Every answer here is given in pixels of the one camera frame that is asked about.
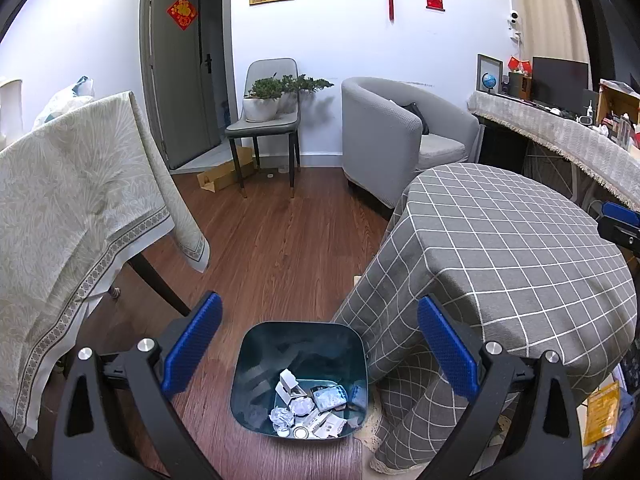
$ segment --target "dark green trash can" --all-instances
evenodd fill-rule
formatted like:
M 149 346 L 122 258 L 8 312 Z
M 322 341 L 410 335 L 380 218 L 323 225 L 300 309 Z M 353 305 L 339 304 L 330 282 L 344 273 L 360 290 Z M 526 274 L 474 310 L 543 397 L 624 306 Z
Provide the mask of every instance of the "dark green trash can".
M 274 407 L 285 405 L 275 392 L 285 368 L 304 390 L 334 384 L 345 388 L 350 402 L 341 415 L 355 418 L 357 427 L 345 425 L 340 438 L 363 423 L 368 392 L 360 336 L 348 326 L 334 323 L 268 321 L 252 327 L 240 347 L 230 402 L 231 413 L 239 424 L 256 433 L 278 437 L 269 413 Z

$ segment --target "door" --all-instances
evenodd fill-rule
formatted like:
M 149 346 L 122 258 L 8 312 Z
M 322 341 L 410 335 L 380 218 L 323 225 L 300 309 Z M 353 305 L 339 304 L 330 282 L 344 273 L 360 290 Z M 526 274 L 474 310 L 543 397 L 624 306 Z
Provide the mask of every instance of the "door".
M 188 0 L 198 12 L 184 29 L 169 15 L 177 0 L 151 0 L 150 53 L 161 143 L 169 168 L 175 170 L 220 143 L 215 110 L 206 95 L 210 78 L 201 62 L 199 0 Z

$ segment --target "desk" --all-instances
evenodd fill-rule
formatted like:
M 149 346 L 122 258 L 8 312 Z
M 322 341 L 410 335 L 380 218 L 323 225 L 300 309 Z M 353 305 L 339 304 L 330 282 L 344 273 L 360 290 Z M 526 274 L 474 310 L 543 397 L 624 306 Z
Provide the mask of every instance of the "desk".
M 169 233 L 203 272 L 209 245 L 131 92 L 0 152 L 0 410 L 23 445 L 53 365 L 123 264 L 156 290 L 163 284 L 139 253 Z
M 467 103 L 476 116 L 494 121 L 561 155 L 611 192 L 620 202 L 640 210 L 640 161 L 615 143 L 575 121 L 517 101 L 474 92 Z

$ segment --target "wooden floor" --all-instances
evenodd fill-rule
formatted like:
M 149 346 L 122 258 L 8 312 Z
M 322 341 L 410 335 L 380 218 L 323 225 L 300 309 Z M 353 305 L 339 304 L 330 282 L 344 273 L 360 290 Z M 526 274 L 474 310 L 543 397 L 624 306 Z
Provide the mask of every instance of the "wooden floor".
M 387 220 L 347 186 L 342 170 L 305 168 L 289 199 L 287 175 L 266 173 L 218 193 L 201 190 L 194 174 L 175 177 L 180 193 L 210 245 L 209 268 L 189 267 L 171 240 L 145 251 L 158 273 L 194 305 L 215 290 L 224 317 L 189 389 L 174 406 L 200 449 L 225 480 L 360 480 L 360 443 L 353 438 L 310 445 L 243 429 L 229 410 L 230 386 L 244 333 L 265 320 L 329 320 L 379 247 Z M 101 352 L 157 336 L 177 314 L 125 266 L 117 302 L 102 300 L 82 326 L 77 348 Z M 63 380 L 47 385 L 40 429 L 30 451 L 50 468 L 51 433 Z M 127 394 L 121 395 L 143 461 L 164 471 Z

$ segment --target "security camera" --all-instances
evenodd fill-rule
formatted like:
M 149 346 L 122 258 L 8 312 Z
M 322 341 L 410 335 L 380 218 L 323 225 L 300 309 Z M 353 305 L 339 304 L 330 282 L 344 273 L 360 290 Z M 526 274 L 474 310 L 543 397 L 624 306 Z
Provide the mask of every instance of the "security camera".
M 517 25 L 519 19 L 520 19 L 520 14 L 518 13 L 518 11 L 512 10 L 511 13 L 509 14 L 509 23 L 511 23 L 511 25 Z

